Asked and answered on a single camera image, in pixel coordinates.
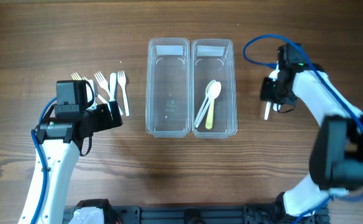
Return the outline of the white plastic spoon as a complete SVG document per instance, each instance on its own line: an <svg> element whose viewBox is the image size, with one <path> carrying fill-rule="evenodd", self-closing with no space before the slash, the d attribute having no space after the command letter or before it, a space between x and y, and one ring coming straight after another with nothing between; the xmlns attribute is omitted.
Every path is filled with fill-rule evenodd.
<svg viewBox="0 0 363 224"><path fill-rule="evenodd" d="M204 109L204 106L205 106L206 100L208 99L208 92L209 92L209 89L210 89L211 85L212 85L212 84L214 84L214 83L216 83L216 80L211 80L211 81L208 83L208 85L207 85L207 87L206 87L206 89L205 89L205 98L204 98L203 103L202 103L202 105L201 105L201 107L200 107L200 109L199 109L199 111L198 111L198 114L197 114L197 116L196 116L196 118L195 118L194 125L198 124L198 120L199 120L199 118L200 118L200 116L201 116L201 113L203 112L203 109Z"/></svg>
<svg viewBox="0 0 363 224"><path fill-rule="evenodd" d="M276 80L277 79L277 73L278 73L277 70L272 71L270 73L270 75L269 75L269 78L271 78L272 80ZM264 113L264 119L265 120L268 120L271 106L272 106L272 103L270 101L267 101L266 105L265 105L265 113Z"/></svg>
<svg viewBox="0 0 363 224"><path fill-rule="evenodd" d="M214 100L215 98L217 98L219 96L221 92L221 83L220 82L212 82L209 89L206 91L206 99L208 100L202 110L202 112L199 114L199 117L195 123L195 127L198 128L199 125L201 124L204 115L206 114L211 101Z"/></svg>

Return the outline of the yellow plastic spoon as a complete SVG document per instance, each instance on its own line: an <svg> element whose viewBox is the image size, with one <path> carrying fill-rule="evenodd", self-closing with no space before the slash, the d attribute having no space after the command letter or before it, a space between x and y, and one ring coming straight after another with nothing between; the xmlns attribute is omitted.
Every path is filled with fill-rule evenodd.
<svg viewBox="0 0 363 224"><path fill-rule="evenodd" d="M212 99L209 103L209 109L208 109L208 114L207 114L206 123L205 123L206 129L212 129L212 127L213 127L214 101L215 101L215 99Z"/></svg>

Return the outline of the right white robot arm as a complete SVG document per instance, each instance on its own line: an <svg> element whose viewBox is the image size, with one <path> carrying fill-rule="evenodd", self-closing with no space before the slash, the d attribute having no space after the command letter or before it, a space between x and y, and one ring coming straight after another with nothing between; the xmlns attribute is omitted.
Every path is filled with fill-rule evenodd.
<svg viewBox="0 0 363 224"><path fill-rule="evenodd" d="M298 44L280 46L274 70L260 91L266 118L270 110L280 113L283 105L294 109L301 100L320 126L308 175L282 194L285 213L297 218L311 215L332 198L359 200L349 193L363 188L363 112L302 51Z"/></svg>

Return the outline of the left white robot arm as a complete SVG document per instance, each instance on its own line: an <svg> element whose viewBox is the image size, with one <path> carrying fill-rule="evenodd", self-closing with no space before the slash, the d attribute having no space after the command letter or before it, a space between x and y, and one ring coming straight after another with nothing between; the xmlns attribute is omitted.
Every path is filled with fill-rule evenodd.
<svg viewBox="0 0 363 224"><path fill-rule="evenodd" d="M62 80L31 130L35 168L19 223L61 223L71 175L93 134L122 126L116 101L96 104L92 81Z"/></svg>

